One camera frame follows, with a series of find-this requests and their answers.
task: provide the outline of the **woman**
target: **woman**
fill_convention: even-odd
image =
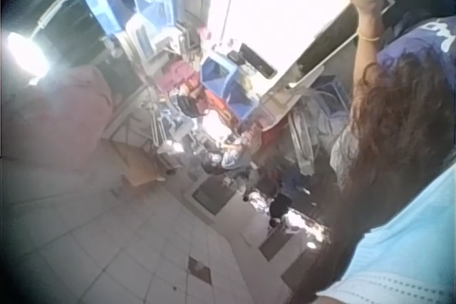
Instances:
[[[176,100],[181,112],[188,117],[204,117],[210,110],[215,110],[224,125],[234,131],[239,129],[236,117],[231,114],[222,100],[201,84],[198,73],[179,86]]]
[[[232,144],[221,144],[220,152],[208,153],[201,162],[207,174],[223,174],[248,167],[253,154],[261,147],[261,128],[253,124]]]
[[[456,18],[379,52],[379,0],[351,0],[359,43],[351,122],[335,145],[331,245],[292,303],[453,303]]]

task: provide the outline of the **white tiled floor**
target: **white tiled floor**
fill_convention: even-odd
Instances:
[[[84,304],[141,304],[143,301],[135,297],[107,273],[102,273],[90,290],[82,298]]]
[[[185,304],[185,292],[174,289],[170,284],[155,277],[150,284],[146,301],[150,304]]]
[[[76,229],[73,235],[101,268],[105,268],[120,250],[119,245],[102,230],[97,221],[92,221]]]
[[[55,240],[42,253],[58,277],[77,296],[82,296],[101,272],[71,235]]]
[[[126,251],[142,266],[154,273],[160,264],[161,256],[139,237],[133,238]]]
[[[163,187],[73,194],[14,213],[2,247],[43,304],[251,304],[228,241]],[[212,285],[189,274],[189,256],[211,268]]]
[[[124,251],[109,264],[106,273],[139,298],[145,297],[152,279],[152,272]]]
[[[171,286],[182,291],[187,290],[187,272],[166,258],[162,258],[155,275]]]

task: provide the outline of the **long hair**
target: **long hair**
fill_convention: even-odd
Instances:
[[[426,50],[364,71],[350,126],[358,149],[342,151],[341,190],[327,209],[331,242],[291,303],[308,303],[340,278],[363,234],[390,220],[441,173],[455,146],[456,106],[438,61]]]

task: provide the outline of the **floor tile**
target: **floor tile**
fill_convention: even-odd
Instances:
[[[162,256],[139,236],[133,238],[127,246],[126,251],[141,265],[154,273],[162,259]]]
[[[143,301],[103,273],[82,298],[84,304],[141,304]]]
[[[237,304],[236,297],[232,292],[214,288],[215,304]]]
[[[120,247],[124,247],[135,233],[112,211],[102,215],[97,222]]]
[[[145,298],[152,279],[152,273],[124,251],[110,263],[106,273],[139,298]]]
[[[147,292],[146,301],[150,304],[185,304],[185,292],[154,277]]]
[[[26,215],[24,223],[36,247],[41,247],[68,231],[54,208],[39,209]]]
[[[77,296],[81,296],[101,273],[90,256],[79,246],[72,235],[53,241],[42,250],[57,276]]]
[[[157,253],[162,253],[167,237],[161,231],[154,230],[149,224],[144,224],[138,230],[138,236],[151,246]]]
[[[171,261],[182,270],[186,271],[188,268],[188,253],[177,249],[172,242],[168,240],[163,250],[163,256]]]
[[[16,272],[24,295],[32,295],[34,303],[76,304],[78,301],[76,294],[57,276],[39,252],[28,255],[23,263],[16,266]]]
[[[230,279],[223,274],[220,274],[216,271],[211,272],[212,286],[215,288],[221,288],[222,290],[232,292],[233,287],[231,285]]]
[[[187,293],[193,297],[199,298],[203,303],[210,304],[214,302],[212,286],[194,276],[188,277]]]
[[[182,291],[186,290],[187,272],[165,258],[161,260],[155,275],[169,283],[171,286],[179,288]]]
[[[117,243],[95,221],[76,229],[73,235],[101,268],[105,268],[120,250]]]
[[[196,297],[192,297],[191,295],[187,295],[187,299],[186,299],[185,304],[212,304],[212,303],[205,303],[205,302],[201,301],[200,299],[198,299]]]

